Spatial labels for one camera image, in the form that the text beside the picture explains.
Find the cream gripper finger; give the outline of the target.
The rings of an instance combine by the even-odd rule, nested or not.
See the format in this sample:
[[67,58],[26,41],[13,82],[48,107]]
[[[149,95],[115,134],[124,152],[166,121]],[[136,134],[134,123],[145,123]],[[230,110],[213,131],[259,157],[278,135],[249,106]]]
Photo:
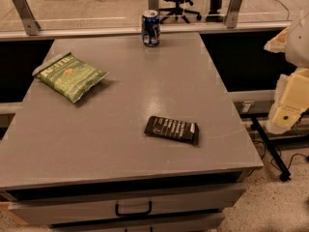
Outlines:
[[297,68],[291,75],[281,74],[268,113],[267,130],[274,134],[290,130],[308,108],[309,70]]
[[267,43],[264,46],[264,50],[272,53],[285,52],[288,30],[289,28],[283,29],[275,37],[267,41]]

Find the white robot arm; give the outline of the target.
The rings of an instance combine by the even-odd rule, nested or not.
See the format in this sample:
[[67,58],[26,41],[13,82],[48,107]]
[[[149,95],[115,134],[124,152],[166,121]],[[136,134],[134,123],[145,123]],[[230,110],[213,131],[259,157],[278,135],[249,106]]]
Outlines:
[[274,134],[289,131],[309,108],[309,14],[303,10],[289,27],[268,41],[264,50],[285,54],[296,66],[290,75],[281,74],[268,113],[267,130]]

